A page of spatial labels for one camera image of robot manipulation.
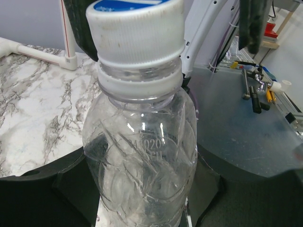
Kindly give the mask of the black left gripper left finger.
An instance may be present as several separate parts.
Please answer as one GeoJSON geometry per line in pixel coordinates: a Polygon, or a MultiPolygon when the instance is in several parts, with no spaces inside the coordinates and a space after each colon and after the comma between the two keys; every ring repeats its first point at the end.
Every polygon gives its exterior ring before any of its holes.
{"type": "Polygon", "coordinates": [[[83,148],[0,180],[2,227],[93,227],[98,205],[83,148]]]}

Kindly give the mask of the blue Pocari Sweat cap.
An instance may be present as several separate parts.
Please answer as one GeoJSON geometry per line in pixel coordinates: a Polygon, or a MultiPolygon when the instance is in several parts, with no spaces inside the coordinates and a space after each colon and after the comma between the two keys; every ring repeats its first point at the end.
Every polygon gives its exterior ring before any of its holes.
{"type": "Polygon", "coordinates": [[[185,48],[182,0],[99,0],[86,18],[99,61],[112,68],[158,66],[185,48]]]}

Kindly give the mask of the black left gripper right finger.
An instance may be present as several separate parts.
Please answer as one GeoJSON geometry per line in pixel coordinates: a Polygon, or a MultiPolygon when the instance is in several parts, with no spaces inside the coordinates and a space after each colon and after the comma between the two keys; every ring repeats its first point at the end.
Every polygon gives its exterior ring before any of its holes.
{"type": "Polygon", "coordinates": [[[195,227],[301,227],[303,171],[262,177],[200,148],[188,202],[195,227]]]}

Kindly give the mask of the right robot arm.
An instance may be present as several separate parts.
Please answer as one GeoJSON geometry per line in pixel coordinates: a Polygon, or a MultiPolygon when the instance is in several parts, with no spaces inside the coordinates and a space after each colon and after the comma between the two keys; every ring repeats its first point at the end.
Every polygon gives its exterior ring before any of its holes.
{"type": "Polygon", "coordinates": [[[216,66],[234,31],[239,47],[257,53],[269,0],[65,0],[78,46],[94,61],[124,70],[155,67],[180,57],[188,77],[196,57],[216,66]]]}

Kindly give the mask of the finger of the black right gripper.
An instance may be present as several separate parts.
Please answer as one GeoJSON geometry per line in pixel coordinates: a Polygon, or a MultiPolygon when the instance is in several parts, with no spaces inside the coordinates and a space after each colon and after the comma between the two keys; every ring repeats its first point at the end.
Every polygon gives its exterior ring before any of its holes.
{"type": "Polygon", "coordinates": [[[271,0],[240,0],[239,50],[259,52],[271,6],[271,0]]]}
{"type": "Polygon", "coordinates": [[[76,44],[93,61],[97,62],[97,50],[93,43],[89,24],[86,18],[86,9],[90,4],[95,2],[95,0],[64,0],[63,2],[76,44]]]}

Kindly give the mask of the clear plastic bottle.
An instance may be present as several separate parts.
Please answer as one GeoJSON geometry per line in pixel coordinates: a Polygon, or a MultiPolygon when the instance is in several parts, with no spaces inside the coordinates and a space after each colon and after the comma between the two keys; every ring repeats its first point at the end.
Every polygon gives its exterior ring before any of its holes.
{"type": "Polygon", "coordinates": [[[147,69],[100,64],[101,94],[82,143],[111,227],[177,227],[197,163],[196,110],[181,60],[147,69]]]}

